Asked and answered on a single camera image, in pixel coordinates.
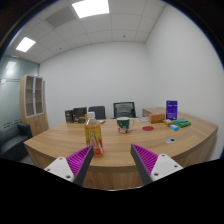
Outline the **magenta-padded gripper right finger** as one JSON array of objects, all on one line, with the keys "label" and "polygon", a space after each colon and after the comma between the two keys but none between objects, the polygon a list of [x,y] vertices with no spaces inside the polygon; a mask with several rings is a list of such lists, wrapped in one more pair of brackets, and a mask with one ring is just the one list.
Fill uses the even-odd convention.
[{"label": "magenta-padded gripper right finger", "polygon": [[131,145],[131,155],[143,185],[150,184],[182,169],[182,166],[167,154],[157,155],[135,144]]}]

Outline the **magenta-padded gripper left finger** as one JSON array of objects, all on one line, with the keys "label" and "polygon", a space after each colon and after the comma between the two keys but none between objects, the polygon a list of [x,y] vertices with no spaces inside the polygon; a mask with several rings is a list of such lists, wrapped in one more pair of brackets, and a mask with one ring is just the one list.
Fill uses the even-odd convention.
[{"label": "magenta-padded gripper left finger", "polygon": [[93,147],[87,146],[68,157],[58,157],[45,171],[82,186],[93,156]]}]

